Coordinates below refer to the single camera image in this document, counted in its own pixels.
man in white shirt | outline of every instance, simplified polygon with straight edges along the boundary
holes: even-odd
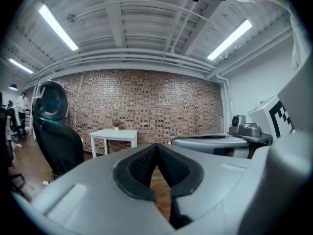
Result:
[[[26,97],[25,92],[22,92],[22,95],[18,97],[17,105],[18,105],[18,111],[19,111],[19,118],[20,118],[22,129],[23,129],[23,135],[26,136],[26,132],[25,132],[25,110],[28,107],[28,99]]]

ceiling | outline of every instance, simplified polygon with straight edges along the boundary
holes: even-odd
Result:
[[[42,4],[78,50],[66,46],[44,21],[38,12]],[[69,14],[75,15],[72,23]],[[290,30],[286,14],[271,2],[234,0],[25,0],[0,44],[1,72],[29,83],[69,69],[82,71],[82,66],[109,64],[103,67],[113,69],[122,64],[205,78]],[[227,49],[227,58],[208,60],[244,19],[252,28]],[[34,73],[9,64],[8,58]]]

ceiling mount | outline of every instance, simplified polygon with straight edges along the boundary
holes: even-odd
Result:
[[[75,14],[68,14],[67,15],[67,21],[69,21],[70,23],[73,23],[73,22],[75,22],[76,21],[76,16],[75,16]]]

cable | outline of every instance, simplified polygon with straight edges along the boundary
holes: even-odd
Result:
[[[227,49],[226,49],[226,57],[228,56],[228,52],[227,52]],[[223,59],[225,59],[226,57],[221,57],[220,56],[220,58],[223,58]]]

gray panel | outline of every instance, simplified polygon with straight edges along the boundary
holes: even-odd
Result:
[[[257,137],[242,136],[242,135],[239,135],[239,134],[236,134],[236,133],[230,133],[230,134],[235,136],[235,137],[242,138],[244,140],[252,142],[252,143],[263,143],[263,142],[266,142],[266,141],[269,141],[269,140],[272,139],[271,135],[267,135],[267,134],[263,134],[263,133],[261,133]]]
[[[153,202],[132,199],[115,183],[113,166],[121,159],[147,147],[141,146],[86,161],[49,185],[33,201],[44,212],[56,204],[55,195],[69,186],[82,184],[87,190],[65,227],[80,234],[166,234],[173,227]]]
[[[224,200],[176,234],[264,234],[311,176],[312,147],[312,134],[295,133],[257,149]]]
[[[33,206],[31,206],[24,198],[17,193],[12,193],[15,201],[27,217],[46,235],[77,235],[72,231],[65,229],[55,222],[51,222],[43,216]]]
[[[204,169],[204,178],[197,190],[191,195],[177,199],[180,214],[187,215],[192,220],[202,217],[223,200],[251,162],[250,159],[204,154],[172,145],[166,146],[194,159]]]
[[[199,139],[201,136],[227,136],[225,139]],[[248,147],[250,143],[244,139],[231,136],[229,134],[206,134],[190,137],[175,138],[171,141],[172,145],[182,147],[189,150],[199,151],[203,153],[213,154],[215,148],[236,148]]]
[[[313,130],[313,54],[302,68],[278,94],[295,129]]]

